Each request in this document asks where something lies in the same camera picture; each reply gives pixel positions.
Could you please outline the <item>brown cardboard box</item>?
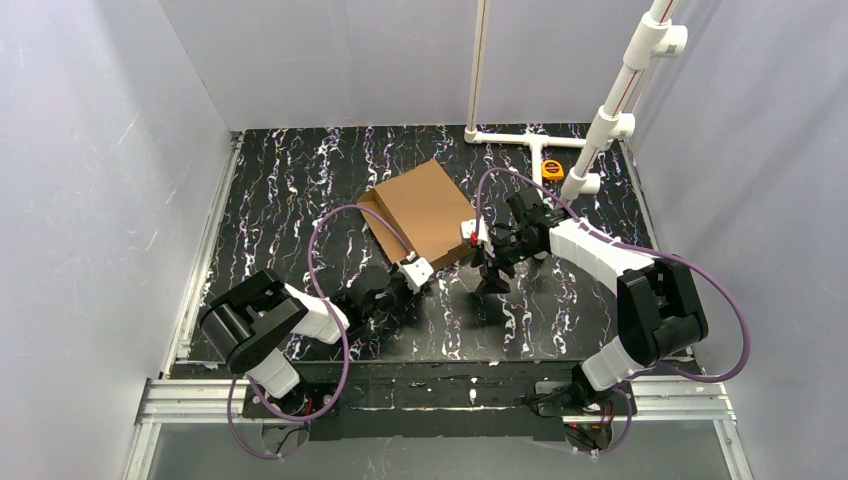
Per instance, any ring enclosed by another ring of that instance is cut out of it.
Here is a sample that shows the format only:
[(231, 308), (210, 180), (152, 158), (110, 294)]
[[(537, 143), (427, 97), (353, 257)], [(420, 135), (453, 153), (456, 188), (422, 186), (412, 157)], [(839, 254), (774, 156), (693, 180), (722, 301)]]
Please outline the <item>brown cardboard box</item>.
[(460, 225), (475, 209), (434, 159), (376, 185), (357, 204), (367, 209), (363, 217), (392, 263), (407, 252), (396, 235), (436, 271), (474, 253), (462, 243)]

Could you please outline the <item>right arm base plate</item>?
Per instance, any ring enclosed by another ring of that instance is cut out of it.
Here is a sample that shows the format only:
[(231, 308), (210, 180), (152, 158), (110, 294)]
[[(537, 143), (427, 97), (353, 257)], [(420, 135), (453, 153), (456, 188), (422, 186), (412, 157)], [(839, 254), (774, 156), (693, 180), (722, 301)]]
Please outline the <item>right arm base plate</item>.
[(619, 385), (622, 394), (613, 389), (601, 393), (577, 393), (570, 381), (539, 381), (533, 391), (524, 398), (524, 403), (534, 413), (547, 417), (564, 416), (625, 416), (627, 410), (638, 412), (635, 394), (630, 384)]

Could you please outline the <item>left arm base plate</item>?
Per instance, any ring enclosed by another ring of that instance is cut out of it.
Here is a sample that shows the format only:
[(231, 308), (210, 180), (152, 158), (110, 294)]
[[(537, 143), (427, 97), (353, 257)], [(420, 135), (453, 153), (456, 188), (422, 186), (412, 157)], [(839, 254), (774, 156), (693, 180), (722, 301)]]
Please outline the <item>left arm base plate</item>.
[(271, 389), (253, 375), (245, 375), (250, 383), (253, 399), (265, 407), (270, 418), (309, 424), (335, 409), (344, 383), (334, 384), (320, 378), (311, 378), (309, 375), (304, 377), (295, 366), (291, 366), (291, 370), (298, 382), (282, 397), (274, 397)]

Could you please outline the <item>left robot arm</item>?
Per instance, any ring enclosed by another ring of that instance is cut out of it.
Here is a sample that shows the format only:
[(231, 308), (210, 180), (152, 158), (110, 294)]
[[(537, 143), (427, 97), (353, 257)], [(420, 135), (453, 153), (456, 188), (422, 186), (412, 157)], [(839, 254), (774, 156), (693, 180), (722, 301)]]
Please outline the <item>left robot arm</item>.
[(212, 301), (199, 325), (231, 373), (248, 375), (280, 399), (300, 383), (299, 373), (280, 349), (287, 336), (332, 345), (341, 339), (334, 316), (346, 330), (356, 330), (405, 307), (433, 274), (424, 258), (395, 263), (389, 270), (367, 267), (324, 302), (263, 270)]

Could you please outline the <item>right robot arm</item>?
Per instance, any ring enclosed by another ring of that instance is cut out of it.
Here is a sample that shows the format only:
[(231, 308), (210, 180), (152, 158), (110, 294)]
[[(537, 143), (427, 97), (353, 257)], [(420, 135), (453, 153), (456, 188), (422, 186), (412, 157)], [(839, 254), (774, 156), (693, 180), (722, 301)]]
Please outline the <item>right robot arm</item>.
[(511, 224), (488, 227), (482, 218), (460, 224), (462, 241), (476, 250), (472, 264), (481, 275), (476, 294), (508, 293), (516, 264), (546, 253), (590, 274), (616, 297), (616, 336), (572, 369), (568, 385), (536, 394), (531, 403), (589, 406), (618, 384), (707, 337), (691, 270), (681, 262), (622, 248), (586, 220), (548, 207), (534, 188), (509, 197), (508, 206)]

